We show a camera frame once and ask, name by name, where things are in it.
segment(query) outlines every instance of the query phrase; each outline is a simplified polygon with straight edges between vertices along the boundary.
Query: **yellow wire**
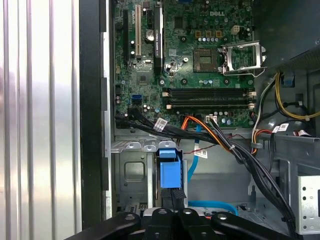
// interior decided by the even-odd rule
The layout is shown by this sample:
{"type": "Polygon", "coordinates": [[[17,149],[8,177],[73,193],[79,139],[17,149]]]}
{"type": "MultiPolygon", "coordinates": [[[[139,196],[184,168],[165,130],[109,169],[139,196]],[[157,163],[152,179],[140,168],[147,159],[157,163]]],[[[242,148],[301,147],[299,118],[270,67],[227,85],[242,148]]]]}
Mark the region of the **yellow wire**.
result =
{"type": "Polygon", "coordinates": [[[283,112],[285,114],[287,114],[288,116],[290,116],[293,119],[308,120],[308,119],[320,116],[320,111],[317,113],[314,113],[312,115],[300,116],[300,115],[293,114],[285,109],[285,107],[282,104],[281,97],[280,97],[280,73],[278,73],[275,78],[275,95],[276,95],[276,100],[277,100],[280,108],[283,110],[283,112]]]}

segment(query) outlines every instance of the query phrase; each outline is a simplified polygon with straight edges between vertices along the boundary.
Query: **metal bracket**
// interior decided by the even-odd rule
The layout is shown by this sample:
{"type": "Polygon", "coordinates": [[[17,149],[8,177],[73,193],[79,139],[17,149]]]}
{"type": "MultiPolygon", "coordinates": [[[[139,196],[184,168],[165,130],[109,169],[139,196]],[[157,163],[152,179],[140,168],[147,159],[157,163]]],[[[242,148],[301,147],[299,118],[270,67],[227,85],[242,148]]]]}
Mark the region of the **metal bracket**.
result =
{"type": "Polygon", "coordinates": [[[232,45],[223,45],[221,53],[224,56],[224,64],[221,67],[221,71],[225,76],[239,76],[239,75],[252,75],[255,78],[259,77],[266,70],[266,67],[262,67],[263,62],[266,60],[267,56],[263,55],[266,52],[266,49],[260,45],[260,41],[251,41],[245,43],[238,43],[232,45]],[[234,48],[247,48],[252,47],[253,52],[255,54],[255,65],[252,66],[242,66],[238,69],[235,69],[233,66],[233,49],[234,48]],[[252,72],[241,73],[245,71],[253,71],[253,70],[262,70],[262,72],[258,75],[253,74],[252,72]]]}
{"type": "Polygon", "coordinates": [[[172,140],[116,141],[111,145],[111,153],[132,150],[155,153],[158,149],[177,149],[177,145],[172,140]]]}

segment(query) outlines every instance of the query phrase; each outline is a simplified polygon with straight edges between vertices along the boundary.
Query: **pcie slot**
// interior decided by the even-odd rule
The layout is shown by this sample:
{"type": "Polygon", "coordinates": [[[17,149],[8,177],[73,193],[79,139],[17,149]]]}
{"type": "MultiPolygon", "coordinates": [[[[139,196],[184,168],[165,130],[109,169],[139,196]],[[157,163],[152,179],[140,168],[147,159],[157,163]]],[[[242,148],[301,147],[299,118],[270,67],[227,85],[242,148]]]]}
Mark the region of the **pcie slot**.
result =
{"type": "Polygon", "coordinates": [[[135,5],[135,55],[141,56],[141,5],[135,5]]]}
{"type": "Polygon", "coordinates": [[[179,109],[179,108],[252,108],[252,103],[247,100],[171,100],[166,104],[166,109],[179,109]]]}
{"type": "Polygon", "coordinates": [[[128,10],[123,10],[123,63],[128,64],[129,61],[129,19],[128,10]]]}

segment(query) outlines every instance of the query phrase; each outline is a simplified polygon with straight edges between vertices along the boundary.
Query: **blue sata port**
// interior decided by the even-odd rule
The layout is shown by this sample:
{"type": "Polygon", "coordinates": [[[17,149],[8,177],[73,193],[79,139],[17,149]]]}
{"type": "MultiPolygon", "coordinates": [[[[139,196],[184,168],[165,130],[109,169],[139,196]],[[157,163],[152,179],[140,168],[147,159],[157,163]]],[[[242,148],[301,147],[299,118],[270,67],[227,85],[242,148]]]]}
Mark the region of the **blue sata port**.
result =
{"type": "Polygon", "coordinates": [[[132,95],[131,97],[132,104],[141,105],[142,104],[142,95],[132,95]]]}

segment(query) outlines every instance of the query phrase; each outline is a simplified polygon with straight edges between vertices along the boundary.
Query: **white connector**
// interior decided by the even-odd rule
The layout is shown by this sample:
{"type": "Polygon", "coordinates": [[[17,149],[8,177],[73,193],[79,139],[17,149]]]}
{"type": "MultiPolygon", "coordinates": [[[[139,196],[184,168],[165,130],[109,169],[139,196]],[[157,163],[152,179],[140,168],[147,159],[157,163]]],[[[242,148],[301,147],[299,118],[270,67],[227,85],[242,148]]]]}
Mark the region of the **white connector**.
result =
{"type": "Polygon", "coordinates": [[[231,28],[231,34],[232,35],[237,35],[240,32],[240,26],[239,25],[234,25],[231,28]]]}

